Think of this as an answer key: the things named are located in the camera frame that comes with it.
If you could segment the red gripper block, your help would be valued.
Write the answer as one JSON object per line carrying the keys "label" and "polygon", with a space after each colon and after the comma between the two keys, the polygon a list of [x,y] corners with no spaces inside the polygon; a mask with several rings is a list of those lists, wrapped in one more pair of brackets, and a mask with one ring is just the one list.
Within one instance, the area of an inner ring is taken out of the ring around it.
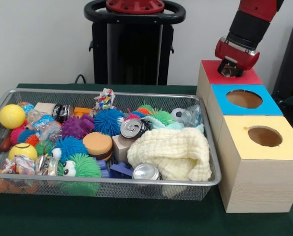
{"label": "red gripper block", "polygon": [[230,64],[234,67],[234,76],[242,77],[244,71],[252,69],[257,63],[260,52],[244,48],[221,37],[216,45],[215,56],[222,60],[218,73],[222,73],[224,67]]}

